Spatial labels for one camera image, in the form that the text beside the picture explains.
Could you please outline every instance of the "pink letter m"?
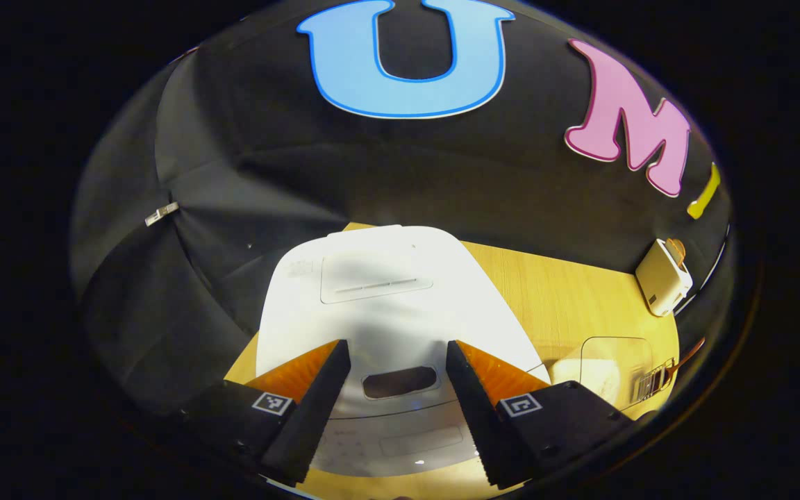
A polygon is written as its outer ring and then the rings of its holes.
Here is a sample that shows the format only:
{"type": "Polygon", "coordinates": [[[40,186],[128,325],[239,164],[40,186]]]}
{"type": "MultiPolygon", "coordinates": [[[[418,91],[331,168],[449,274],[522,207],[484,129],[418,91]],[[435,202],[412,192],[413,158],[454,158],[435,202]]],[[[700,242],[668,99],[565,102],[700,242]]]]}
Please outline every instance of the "pink letter m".
{"type": "Polygon", "coordinates": [[[578,40],[570,40],[591,65],[591,102],[585,123],[567,129],[564,139],[572,151],[600,161],[619,157],[616,129],[625,120],[628,168],[644,167],[659,148],[660,159],[647,165],[647,180],[670,197],[681,192],[687,161],[690,124],[665,98],[655,113],[631,73],[609,55],[578,40]]]}

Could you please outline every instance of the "clear plastic container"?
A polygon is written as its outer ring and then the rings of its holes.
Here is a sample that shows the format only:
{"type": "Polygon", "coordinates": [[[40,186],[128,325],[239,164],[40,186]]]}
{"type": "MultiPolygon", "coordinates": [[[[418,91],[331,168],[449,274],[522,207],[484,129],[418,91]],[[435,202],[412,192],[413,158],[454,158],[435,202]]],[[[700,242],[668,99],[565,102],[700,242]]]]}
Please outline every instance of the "clear plastic container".
{"type": "Polygon", "coordinates": [[[552,383],[581,383],[614,408],[641,401],[638,386],[653,366],[653,349],[638,337],[590,337],[549,368],[552,383]]]}

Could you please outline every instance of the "blue letter u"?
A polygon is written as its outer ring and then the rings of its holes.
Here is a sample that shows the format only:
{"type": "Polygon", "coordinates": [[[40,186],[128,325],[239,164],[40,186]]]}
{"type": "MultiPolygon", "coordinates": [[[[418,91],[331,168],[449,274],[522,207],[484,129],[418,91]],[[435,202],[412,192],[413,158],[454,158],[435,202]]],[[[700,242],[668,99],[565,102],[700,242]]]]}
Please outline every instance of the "blue letter u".
{"type": "Polygon", "coordinates": [[[514,14],[477,0],[422,0],[447,14],[453,66],[424,80],[388,75],[378,56],[378,14],[390,0],[362,0],[314,14],[298,25],[310,37],[310,62],[323,97],[375,118],[438,118],[464,113],[497,94],[505,78],[501,22],[514,14]]]}

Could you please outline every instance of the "wooden table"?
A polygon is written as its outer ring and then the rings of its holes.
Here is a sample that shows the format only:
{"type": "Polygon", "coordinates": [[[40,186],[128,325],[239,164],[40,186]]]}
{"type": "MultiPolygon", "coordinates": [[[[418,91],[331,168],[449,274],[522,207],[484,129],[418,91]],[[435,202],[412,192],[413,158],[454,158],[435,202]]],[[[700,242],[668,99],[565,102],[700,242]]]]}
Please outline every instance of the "wooden table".
{"type": "MultiPolygon", "coordinates": [[[[368,227],[372,226],[352,222],[344,231],[368,227]]],[[[593,336],[647,339],[653,349],[653,366],[669,358],[677,360],[675,317],[651,315],[634,275],[462,243],[514,311],[546,367],[593,336]]],[[[257,349],[255,335],[225,379],[236,383],[253,379],[257,349]]],[[[662,406],[670,392],[671,386],[623,413],[638,418],[662,406]]],[[[514,488],[499,491],[491,487],[480,460],[473,459],[435,471],[387,478],[356,478],[311,469],[298,490],[327,500],[391,500],[400,496],[419,500],[490,498],[514,488]]]]}

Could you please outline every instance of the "white clip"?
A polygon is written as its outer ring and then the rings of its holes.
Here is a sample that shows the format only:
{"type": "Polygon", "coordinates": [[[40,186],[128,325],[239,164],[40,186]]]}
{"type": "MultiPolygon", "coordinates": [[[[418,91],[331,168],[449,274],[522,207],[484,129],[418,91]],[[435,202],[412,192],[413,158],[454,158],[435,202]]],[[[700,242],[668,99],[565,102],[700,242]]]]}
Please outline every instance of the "white clip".
{"type": "Polygon", "coordinates": [[[162,219],[169,213],[172,213],[176,210],[178,210],[178,202],[169,203],[166,206],[161,206],[161,208],[156,209],[156,211],[153,212],[152,215],[144,219],[144,224],[146,224],[147,227],[150,227],[150,225],[152,225],[154,222],[158,221],[159,219],[162,219]]]}

